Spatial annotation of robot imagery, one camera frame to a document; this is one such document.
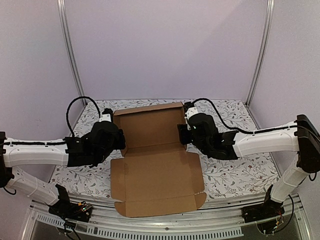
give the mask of cardboard box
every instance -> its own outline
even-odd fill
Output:
[[[111,197],[119,214],[147,217],[194,211],[205,200],[199,155],[186,152],[177,124],[181,102],[122,109],[113,121],[123,129],[124,158],[111,160]]]

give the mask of leaf pattern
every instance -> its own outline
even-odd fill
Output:
[[[99,100],[97,105],[101,111],[105,108],[111,108],[115,111],[117,109],[187,101],[192,101],[192,99]],[[241,101],[213,100],[213,102],[228,126],[249,131],[256,129]],[[220,132],[228,130],[208,102],[199,101],[196,106],[199,112],[213,116]],[[97,120],[97,110],[89,102],[74,128],[75,134],[82,136],[88,133]],[[191,144],[187,146],[187,151],[199,154],[207,201],[263,193],[279,179],[269,153],[253,154],[237,160],[226,161],[207,158]],[[120,157],[119,151],[113,151],[103,163],[93,168],[88,166],[56,166],[50,182],[64,186],[73,194],[110,198],[110,160]]]

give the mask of open cardboard box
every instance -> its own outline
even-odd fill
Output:
[[[177,124],[185,124],[181,102],[122,109],[124,158],[111,160],[111,197],[119,214],[147,217],[194,211],[205,200],[199,155],[186,152]]]

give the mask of white wall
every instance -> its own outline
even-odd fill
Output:
[[[275,1],[274,16],[251,110],[262,127],[309,117],[320,131],[320,2]],[[278,153],[284,171],[292,154]],[[320,177],[308,179],[298,192],[314,239],[320,239]]]
[[[77,96],[57,1],[0,1],[0,131],[24,140],[63,138],[66,109]],[[75,104],[72,123],[80,111]],[[27,168],[44,180],[52,170]],[[0,239],[17,240],[31,200],[3,189],[0,199]]]
[[[68,0],[72,44],[94,99],[247,96],[266,0]]]

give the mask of cardboard tab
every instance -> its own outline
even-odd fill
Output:
[[[126,139],[124,158],[111,160],[111,197],[126,217],[194,211],[206,194],[199,156],[180,144],[182,103],[116,111]]]

